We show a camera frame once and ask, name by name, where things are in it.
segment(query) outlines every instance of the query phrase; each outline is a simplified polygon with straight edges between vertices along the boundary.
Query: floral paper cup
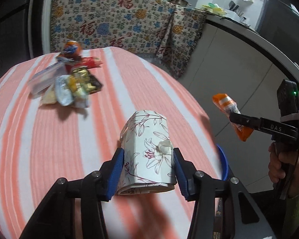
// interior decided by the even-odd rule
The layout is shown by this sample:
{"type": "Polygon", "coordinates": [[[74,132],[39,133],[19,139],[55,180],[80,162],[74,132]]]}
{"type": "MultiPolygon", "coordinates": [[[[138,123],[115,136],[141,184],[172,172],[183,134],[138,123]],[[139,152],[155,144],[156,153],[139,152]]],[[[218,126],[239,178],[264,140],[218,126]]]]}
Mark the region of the floral paper cup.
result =
{"type": "Polygon", "coordinates": [[[135,112],[121,131],[120,140],[125,153],[119,195],[174,189],[173,145],[166,117],[154,111],[135,112]]]}

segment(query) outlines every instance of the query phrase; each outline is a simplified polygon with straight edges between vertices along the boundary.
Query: striped tablecloth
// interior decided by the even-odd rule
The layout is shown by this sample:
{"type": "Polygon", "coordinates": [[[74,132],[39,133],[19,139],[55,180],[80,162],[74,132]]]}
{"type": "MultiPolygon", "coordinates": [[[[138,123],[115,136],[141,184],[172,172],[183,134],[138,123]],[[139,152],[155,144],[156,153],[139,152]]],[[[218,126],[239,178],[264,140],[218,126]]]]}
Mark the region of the striped tablecloth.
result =
{"type": "MultiPolygon", "coordinates": [[[[208,116],[163,70],[120,48],[85,50],[84,56],[104,62],[91,70],[104,87],[90,96],[90,107],[85,113],[40,107],[40,98],[29,96],[27,81],[54,63],[55,56],[16,65],[0,79],[0,230],[6,238],[19,238],[57,178],[81,179],[110,160],[122,127],[136,110],[165,115],[171,141],[185,159],[221,177],[208,116]]],[[[166,193],[115,196],[103,211],[110,238],[182,239],[193,207],[176,186],[166,193]]]]}

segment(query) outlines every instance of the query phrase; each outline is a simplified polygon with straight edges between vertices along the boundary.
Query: stainless steel pot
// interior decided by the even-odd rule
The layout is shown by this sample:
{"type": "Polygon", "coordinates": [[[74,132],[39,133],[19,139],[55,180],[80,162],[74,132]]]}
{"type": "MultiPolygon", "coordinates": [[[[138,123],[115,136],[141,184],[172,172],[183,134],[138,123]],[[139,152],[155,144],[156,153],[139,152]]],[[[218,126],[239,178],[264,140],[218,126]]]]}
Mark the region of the stainless steel pot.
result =
{"type": "Polygon", "coordinates": [[[187,5],[191,5],[186,0],[169,0],[169,2],[178,4],[178,5],[183,6],[183,7],[186,7],[187,5]]]}

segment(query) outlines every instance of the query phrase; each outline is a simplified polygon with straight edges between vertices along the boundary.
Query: orange round candy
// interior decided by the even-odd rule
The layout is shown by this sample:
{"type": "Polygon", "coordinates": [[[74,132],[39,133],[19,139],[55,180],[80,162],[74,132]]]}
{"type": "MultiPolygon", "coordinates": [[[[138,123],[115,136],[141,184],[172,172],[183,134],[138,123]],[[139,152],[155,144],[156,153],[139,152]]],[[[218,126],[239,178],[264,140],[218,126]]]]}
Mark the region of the orange round candy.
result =
{"type": "Polygon", "coordinates": [[[80,43],[77,41],[67,41],[63,48],[63,54],[72,54],[74,56],[79,56],[82,52],[80,43]]]}

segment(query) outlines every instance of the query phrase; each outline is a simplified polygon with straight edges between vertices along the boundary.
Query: metal screw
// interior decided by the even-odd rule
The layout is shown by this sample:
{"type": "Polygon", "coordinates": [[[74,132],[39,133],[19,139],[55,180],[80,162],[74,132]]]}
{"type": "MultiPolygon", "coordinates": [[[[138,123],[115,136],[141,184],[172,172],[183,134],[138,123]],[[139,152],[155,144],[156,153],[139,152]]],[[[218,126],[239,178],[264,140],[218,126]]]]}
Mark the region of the metal screw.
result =
{"type": "Polygon", "coordinates": [[[205,173],[203,171],[197,171],[195,172],[195,175],[199,178],[203,177],[205,175],[205,173]]]}
{"type": "Polygon", "coordinates": [[[230,181],[233,183],[233,184],[237,184],[239,182],[239,179],[236,178],[236,177],[233,177],[233,178],[230,178],[230,181]]]}
{"type": "Polygon", "coordinates": [[[64,184],[66,181],[67,181],[66,178],[59,178],[56,182],[58,184],[64,184]]]}
{"type": "Polygon", "coordinates": [[[95,178],[98,178],[98,177],[101,176],[101,172],[100,172],[100,171],[94,171],[94,172],[91,173],[91,175],[92,175],[93,177],[95,177],[95,178]]]}

